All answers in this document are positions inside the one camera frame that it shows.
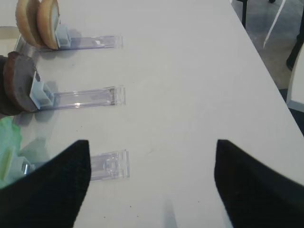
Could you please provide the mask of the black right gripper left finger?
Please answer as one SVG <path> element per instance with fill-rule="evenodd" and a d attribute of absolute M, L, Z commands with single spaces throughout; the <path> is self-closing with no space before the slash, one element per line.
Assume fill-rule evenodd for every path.
<path fill-rule="evenodd" d="M 2 228 L 71 228 L 91 180 L 89 142 L 78 140 L 0 191 Z"/>

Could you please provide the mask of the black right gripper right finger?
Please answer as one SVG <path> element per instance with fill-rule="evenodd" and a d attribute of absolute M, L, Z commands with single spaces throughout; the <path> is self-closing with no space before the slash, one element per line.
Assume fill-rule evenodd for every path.
<path fill-rule="evenodd" d="M 229 140 L 218 140 L 215 184 L 235 228 L 302 228 L 304 187 Z"/>

